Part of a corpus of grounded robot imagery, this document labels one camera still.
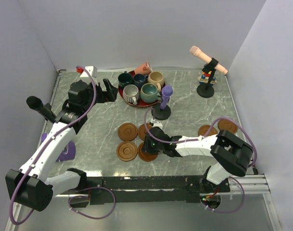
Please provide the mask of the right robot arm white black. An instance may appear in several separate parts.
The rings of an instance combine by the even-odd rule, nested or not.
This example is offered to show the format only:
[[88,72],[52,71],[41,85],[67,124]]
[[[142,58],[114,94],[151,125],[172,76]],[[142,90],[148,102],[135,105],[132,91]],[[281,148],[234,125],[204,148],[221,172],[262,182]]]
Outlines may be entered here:
[[251,145],[227,130],[207,137],[170,137],[159,127],[146,133],[142,150],[147,154],[162,152],[169,157],[213,157],[216,163],[207,168],[200,181],[209,192],[229,177],[244,177],[253,154]]

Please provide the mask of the wooden coaster six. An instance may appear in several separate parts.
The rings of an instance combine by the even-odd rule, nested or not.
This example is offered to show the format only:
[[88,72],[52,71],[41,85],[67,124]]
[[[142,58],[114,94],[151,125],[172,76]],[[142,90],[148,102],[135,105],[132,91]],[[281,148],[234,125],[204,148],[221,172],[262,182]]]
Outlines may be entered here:
[[142,148],[143,148],[144,142],[142,142],[139,146],[138,146],[138,155],[139,157],[145,161],[145,162],[151,162],[153,160],[155,160],[158,157],[158,154],[149,154],[149,153],[145,153]]

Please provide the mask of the wooden coaster three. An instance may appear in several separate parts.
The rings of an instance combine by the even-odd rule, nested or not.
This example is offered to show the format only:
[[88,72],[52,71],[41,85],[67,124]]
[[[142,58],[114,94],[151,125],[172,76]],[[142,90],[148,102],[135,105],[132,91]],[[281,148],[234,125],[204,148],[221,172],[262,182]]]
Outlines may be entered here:
[[145,140],[145,136],[146,136],[146,134],[147,134],[147,131],[146,131],[146,127],[145,127],[144,124],[142,124],[142,125],[139,126],[137,134],[138,134],[138,137],[139,137],[142,141]]

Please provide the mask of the wooden coaster five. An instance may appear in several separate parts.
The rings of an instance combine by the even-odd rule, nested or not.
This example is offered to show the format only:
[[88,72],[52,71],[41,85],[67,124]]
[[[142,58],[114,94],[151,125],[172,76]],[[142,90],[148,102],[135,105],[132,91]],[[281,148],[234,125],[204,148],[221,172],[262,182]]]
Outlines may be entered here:
[[218,128],[220,130],[227,130],[232,134],[235,134],[238,131],[238,126],[227,119],[220,119],[218,121]]

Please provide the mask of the wooden coaster four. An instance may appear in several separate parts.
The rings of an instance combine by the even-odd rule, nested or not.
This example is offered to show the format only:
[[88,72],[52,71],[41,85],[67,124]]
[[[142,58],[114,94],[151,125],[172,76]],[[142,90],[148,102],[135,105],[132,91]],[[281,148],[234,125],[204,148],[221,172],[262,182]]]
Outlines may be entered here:
[[218,131],[213,127],[211,131],[206,135],[207,131],[209,130],[210,125],[203,125],[199,128],[198,130],[198,135],[199,136],[212,136],[212,135],[217,135]]

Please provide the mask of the wooden coaster one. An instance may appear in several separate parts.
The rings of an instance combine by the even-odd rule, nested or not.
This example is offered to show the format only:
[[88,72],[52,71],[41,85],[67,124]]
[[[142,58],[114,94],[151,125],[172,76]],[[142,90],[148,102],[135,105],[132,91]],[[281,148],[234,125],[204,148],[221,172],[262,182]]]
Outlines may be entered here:
[[138,128],[132,123],[124,123],[118,128],[118,137],[122,141],[132,141],[137,137]]

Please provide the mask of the wooden coaster two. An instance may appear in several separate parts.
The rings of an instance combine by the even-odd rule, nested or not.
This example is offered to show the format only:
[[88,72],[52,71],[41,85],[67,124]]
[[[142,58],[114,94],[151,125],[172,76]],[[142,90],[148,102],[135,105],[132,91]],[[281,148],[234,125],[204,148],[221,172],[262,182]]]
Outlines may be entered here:
[[116,154],[117,157],[122,161],[131,161],[136,158],[138,153],[137,146],[131,141],[121,142],[117,146]]

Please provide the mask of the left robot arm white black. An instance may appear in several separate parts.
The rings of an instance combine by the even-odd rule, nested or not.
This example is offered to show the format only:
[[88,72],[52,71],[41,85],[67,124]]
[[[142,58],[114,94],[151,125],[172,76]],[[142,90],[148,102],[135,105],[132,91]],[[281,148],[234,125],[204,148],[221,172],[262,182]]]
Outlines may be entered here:
[[9,170],[5,181],[11,203],[19,203],[37,211],[43,211],[53,197],[73,190],[86,191],[86,173],[69,168],[65,173],[49,178],[49,172],[64,148],[76,137],[87,121],[87,113],[96,103],[114,102],[119,92],[107,78],[103,79],[106,90],[99,84],[92,85],[79,80],[71,84],[68,98],[62,110],[55,115],[49,104],[30,96],[28,106],[53,123],[51,131],[33,156],[18,171]]

